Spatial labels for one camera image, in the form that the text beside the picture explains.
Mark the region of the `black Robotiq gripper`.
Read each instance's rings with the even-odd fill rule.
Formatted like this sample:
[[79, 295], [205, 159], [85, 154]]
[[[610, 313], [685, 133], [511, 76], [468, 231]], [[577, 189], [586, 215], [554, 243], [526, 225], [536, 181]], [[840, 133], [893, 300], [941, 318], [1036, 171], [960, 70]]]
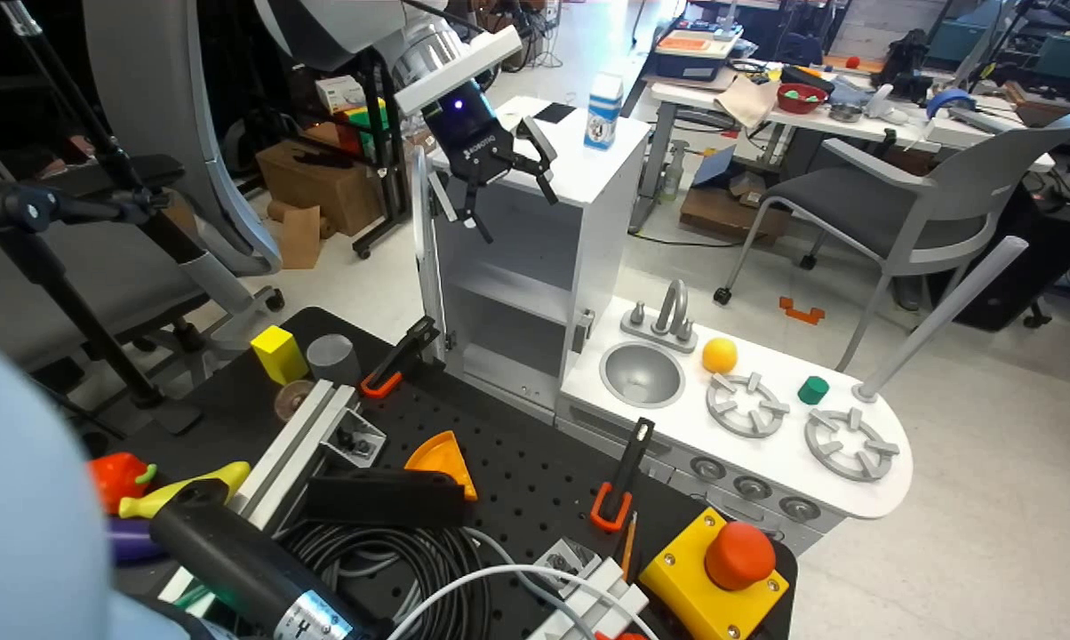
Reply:
[[558, 202], [551, 186], [551, 165], [558, 154], [551, 139], [534, 116], [518, 116], [518, 126], [505, 133], [475, 81], [462, 81], [430, 102], [424, 120], [443, 148], [451, 173], [462, 181], [462, 208], [455, 215], [462, 225], [475, 229], [485, 243], [495, 243], [495, 235], [475, 215], [475, 192], [505, 171], [498, 148], [505, 148], [508, 168], [526, 171], [536, 181], [551, 208]]

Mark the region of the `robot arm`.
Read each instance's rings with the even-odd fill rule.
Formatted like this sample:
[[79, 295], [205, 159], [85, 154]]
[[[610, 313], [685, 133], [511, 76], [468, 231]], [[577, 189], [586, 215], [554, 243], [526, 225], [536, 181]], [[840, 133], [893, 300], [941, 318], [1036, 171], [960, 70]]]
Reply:
[[252, 0], [269, 38], [300, 63], [339, 76], [359, 58], [378, 58], [395, 87], [390, 107], [421, 116], [462, 181], [462, 202], [447, 211], [488, 235], [475, 197], [508, 171], [536, 181], [558, 202], [551, 165], [558, 159], [534, 116], [505, 129], [480, 80], [522, 49], [514, 27], [462, 38], [443, 0]]

